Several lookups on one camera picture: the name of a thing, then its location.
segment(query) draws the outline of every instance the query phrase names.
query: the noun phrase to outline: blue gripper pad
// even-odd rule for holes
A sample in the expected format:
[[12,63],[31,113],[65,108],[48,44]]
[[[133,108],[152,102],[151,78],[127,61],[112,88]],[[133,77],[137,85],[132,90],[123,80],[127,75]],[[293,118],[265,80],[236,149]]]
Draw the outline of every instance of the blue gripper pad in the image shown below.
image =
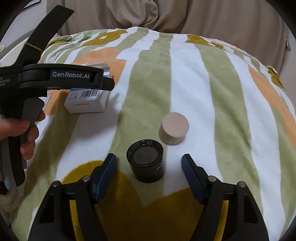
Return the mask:
[[192,160],[189,154],[185,154],[184,156],[182,156],[181,166],[185,174],[185,177],[187,179],[187,182],[189,184],[189,187],[191,189],[191,192],[193,194],[193,197],[200,204],[203,204],[206,198],[204,193],[204,185],[202,184],[201,180],[198,178],[198,173],[196,173],[196,171],[198,171],[198,167],[196,166],[196,164],[194,163],[194,161]]
[[95,204],[104,198],[116,170],[116,156],[112,153],[108,154],[101,166],[98,166],[93,170],[91,174],[93,179],[91,182],[91,191]]

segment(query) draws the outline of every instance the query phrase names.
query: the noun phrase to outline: fleece blanket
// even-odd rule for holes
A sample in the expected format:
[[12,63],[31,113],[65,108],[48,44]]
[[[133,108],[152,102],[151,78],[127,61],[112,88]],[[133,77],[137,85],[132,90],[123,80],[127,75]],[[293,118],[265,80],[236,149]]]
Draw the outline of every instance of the fleece blanket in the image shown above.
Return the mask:
[[[118,172],[96,209],[109,241],[190,239],[202,206],[181,169],[186,153],[221,181],[247,183],[270,241],[287,230],[296,206],[296,116],[271,66],[200,36],[141,27],[54,38],[40,62],[107,63],[116,86],[104,113],[70,114],[63,105],[68,92],[51,92],[11,215],[21,241],[27,240],[49,185],[79,180],[108,153],[117,156]],[[163,178],[141,183],[126,151],[141,139],[160,141],[158,129],[169,112],[186,116],[189,132],[177,146],[163,144]],[[71,210],[77,240],[82,240],[73,203]],[[223,230],[223,217],[220,224]]]

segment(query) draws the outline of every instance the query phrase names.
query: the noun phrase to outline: green stripe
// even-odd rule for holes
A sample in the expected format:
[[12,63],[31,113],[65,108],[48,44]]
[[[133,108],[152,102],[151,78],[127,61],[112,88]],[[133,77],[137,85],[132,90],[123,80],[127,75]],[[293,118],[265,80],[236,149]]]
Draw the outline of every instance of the green stripe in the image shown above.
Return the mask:
[[224,47],[225,47],[223,44],[216,43],[215,41],[211,41],[211,44],[214,44],[222,49],[224,49]]
[[131,71],[128,92],[109,151],[117,156],[119,170],[131,180],[143,205],[163,196],[164,180],[151,184],[135,180],[126,160],[126,151],[131,144],[142,139],[160,141],[158,129],[162,118],[170,112],[172,38],[172,34],[160,33],[150,49],[140,53]]
[[[148,34],[149,29],[144,28],[142,30],[140,30],[140,28],[138,28],[138,30],[133,33],[130,34],[129,36],[127,36],[121,43],[119,43],[115,48],[119,49],[120,51],[130,48],[132,47],[138,40],[142,39],[143,37],[145,37]],[[98,46],[97,45],[93,45],[93,46],[88,46],[88,47],[84,47],[82,48],[79,53],[77,54],[77,56],[75,57],[75,59],[78,59],[82,56],[88,56],[90,51],[96,49]]]
[[281,236],[286,232],[296,209],[296,150],[287,133],[281,113],[272,108],[279,136],[279,153],[281,165],[281,202],[284,207],[286,221]]
[[233,50],[233,53],[237,56],[239,56],[243,61],[244,61],[244,55],[241,51],[237,50],[237,49],[234,49]]
[[218,168],[225,182],[246,182],[262,212],[259,176],[251,155],[251,132],[238,73],[224,51],[195,46],[210,78]]
[[79,43],[77,43],[77,44],[75,44],[75,45],[72,45],[72,46],[69,46],[69,49],[67,50],[67,51],[65,51],[62,55],[61,55],[61,57],[58,59],[58,61],[57,61],[57,63],[58,64],[63,64],[63,63],[65,63],[65,61],[67,60],[67,58],[69,57],[69,55],[73,52],[73,51],[75,51],[75,50],[77,50],[77,49],[79,49],[79,48],[81,48],[82,50],[84,50],[84,49],[88,49],[89,51],[90,50],[92,50],[92,49],[95,49],[95,48],[97,48],[98,46],[97,45],[95,45],[95,46],[87,46],[87,47],[83,47],[82,46],[82,42],[83,41],[85,41],[85,40],[87,40],[87,39],[90,39],[91,38],[91,35],[84,35],[84,37],[83,37],[83,39],[79,42]]
[[32,213],[42,202],[68,145],[79,114],[70,114],[59,106],[52,123],[40,141],[33,162],[28,167],[23,201],[13,212],[12,227],[20,241],[26,241]]
[[80,34],[83,34],[85,36],[87,36],[88,38],[91,38],[91,36],[93,36],[94,34],[99,34],[99,33],[102,33],[102,32],[107,32],[107,30],[109,29],[94,29],[94,30],[87,30],[87,31],[84,31],[84,32],[80,32],[80,33],[77,33],[75,35],[73,35],[73,39],[76,39]]
[[268,78],[265,76],[265,74],[263,74],[261,72],[261,69],[260,69],[260,63],[253,59],[253,58],[250,58],[251,59],[251,63],[254,65],[255,69],[257,70],[258,74],[260,74],[266,81],[268,81]]
[[149,32],[148,28],[138,27],[137,31],[127,36],[122,42],[120,42],[115,48],[120,51],[131,48],[138,40],[144,38]]
[[288,110],[290,111],[289,106],[288,106],[287,102],[285,101],[284,97],[281,95],[281,93],[279,93],[279,95],[281,97],[281,100],[285,103],[285,105],[287,106]]
[[68,44],[68,43],[58,43],[58,44],[54,44],[52,46],[50,46],[48,49],[46,49],[43,53],[43,55],[41,56],[39,62],[40,63],[44,63],[45,59],[47,58],[47,56],[49,54],[51,54],[53,51],[55,51],[58,47],[62,46],[62,45],[65,45],[65,44]]

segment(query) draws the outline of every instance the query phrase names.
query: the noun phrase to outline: yellow rubber band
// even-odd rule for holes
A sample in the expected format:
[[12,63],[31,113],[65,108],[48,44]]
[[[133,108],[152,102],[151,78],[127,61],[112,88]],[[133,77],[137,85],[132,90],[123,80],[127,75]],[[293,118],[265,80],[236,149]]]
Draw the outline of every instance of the yellow rubber band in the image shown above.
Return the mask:
[[37,49],[37,50],[39,50],[39,51],[41,51],[41,52],[43,52],[43,50],[42,49],[40,49],[40,48],[38,48],[38,47],[36,47],[36,46],[34,46],[33,44],[29,44],[29,43],[25,43],[26,45],[28,45],[28,46],[30,46],[30,47],[32,47],[32,48],[34,48],[34,49]]

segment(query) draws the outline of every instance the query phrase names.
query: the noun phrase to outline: jar lid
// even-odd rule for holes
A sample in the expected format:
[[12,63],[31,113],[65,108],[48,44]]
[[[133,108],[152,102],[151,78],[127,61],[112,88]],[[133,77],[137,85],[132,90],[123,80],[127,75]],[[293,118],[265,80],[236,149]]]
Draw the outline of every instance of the jar lid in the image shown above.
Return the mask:
[[162,127],[171,137],[183,138],[189,131],[189,122],[184,115],[171,112],[163,118]]
[[162,145],[155,140],[145,139],[133,143],[126,152],[126,158],[135,166],[149,166],[163,156]]

